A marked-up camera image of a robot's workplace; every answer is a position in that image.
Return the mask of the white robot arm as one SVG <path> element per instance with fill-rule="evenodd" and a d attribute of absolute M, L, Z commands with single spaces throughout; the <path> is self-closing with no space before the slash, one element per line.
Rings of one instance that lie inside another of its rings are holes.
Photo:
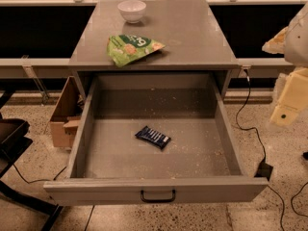
<path fill-rule="evenodd" d="M 285 61 L 295 66 L 295 70 L 285 78 L 270 116 L 271 123 L 288 126 L 308 107 L 308 3 L 287 27 L 262 46 L 262 50 L 283 54 Z"/>

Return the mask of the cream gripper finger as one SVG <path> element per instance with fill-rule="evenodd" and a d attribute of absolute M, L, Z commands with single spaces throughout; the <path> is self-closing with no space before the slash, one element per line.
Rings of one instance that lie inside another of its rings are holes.
<path fill-rule="evenodd" d="M 287 27 L 280 30 L 273 38 L 262 46 L 262 50 L 270 54 L 283 54 L 287 30 Z"/>
<path fill-rule="evenodd" d="M 291 125 L 308 107 L 308 68 L 296 67 L 289 75 L 280 73 L 273 91 L 270 122 Z"/>

